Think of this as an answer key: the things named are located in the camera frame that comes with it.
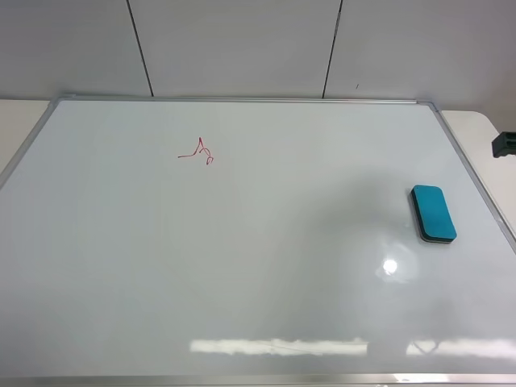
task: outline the black object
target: black object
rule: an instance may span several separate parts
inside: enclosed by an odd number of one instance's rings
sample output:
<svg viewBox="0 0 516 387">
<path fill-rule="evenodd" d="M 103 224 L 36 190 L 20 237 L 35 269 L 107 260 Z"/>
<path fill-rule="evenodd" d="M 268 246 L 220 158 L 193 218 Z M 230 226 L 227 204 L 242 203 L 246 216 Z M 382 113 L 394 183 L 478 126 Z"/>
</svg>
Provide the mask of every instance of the black object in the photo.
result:
<svg viewBox="0 0 516 387">
<path fill-rule="evenodd" d="M 516 133 L 503 131 L 493 140 L 493 156 L 516 155 Z"/>
</svg>

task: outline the white wall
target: white wall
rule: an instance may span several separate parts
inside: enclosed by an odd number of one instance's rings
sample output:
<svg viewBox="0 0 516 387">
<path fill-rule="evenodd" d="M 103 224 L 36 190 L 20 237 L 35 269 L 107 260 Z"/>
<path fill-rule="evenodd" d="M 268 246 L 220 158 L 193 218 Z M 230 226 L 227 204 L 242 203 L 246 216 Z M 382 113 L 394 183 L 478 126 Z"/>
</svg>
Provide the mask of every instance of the white wall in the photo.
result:
<svg viewBox="0 0 516 387">
<path fill-rule="evenodd" d="M 320 98 L 340 0 L 129 0 L 156 95 Z M 344 0 L 327 98 L 516 130 L 515 0 Z M 124 0 L 0 0 L 0 96 L 150 95 Z"/>
<path fill-rule="evenodd" d="M 323 95 L 340 0 L 132 0 L 155 95 Z"/>
<path fill-rule="evenodd" d="M 124 0 L 1 0 L 0 96 L 150 95 Z"/>
</svg>

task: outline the red marker scribble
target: red marker scribble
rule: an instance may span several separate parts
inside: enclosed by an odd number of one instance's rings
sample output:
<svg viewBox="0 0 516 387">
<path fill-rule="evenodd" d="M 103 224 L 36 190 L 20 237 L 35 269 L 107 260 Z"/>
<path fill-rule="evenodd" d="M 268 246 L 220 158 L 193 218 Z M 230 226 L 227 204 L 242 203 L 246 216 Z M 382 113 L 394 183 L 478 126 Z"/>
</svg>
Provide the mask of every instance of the red marker scribble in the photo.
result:
<svg viewBox="0 0 516 387">
<path fill-rule="evenodd" d="M 204 144 L 202 143 L 202 138 L 201 137 L 199 137 L 199 144 L 195 148 L 195 152 L 194 153 L 192 153 L 191 155 L 178 156 L 177 158 L 181 159 L 182 157 L 192 157 L 192 156 L 195 156 L 195 155 L 197 155 L 198 153 L 201 153 L 201 152 L 204 152 L 205 154 L 208 155 L 208 158 L 206 159 L 206 165 L 210 165 L 211 162 L 213 161 L 213 157 L 211 156 L 210 149 L 204 148 Z"/>
</svg>

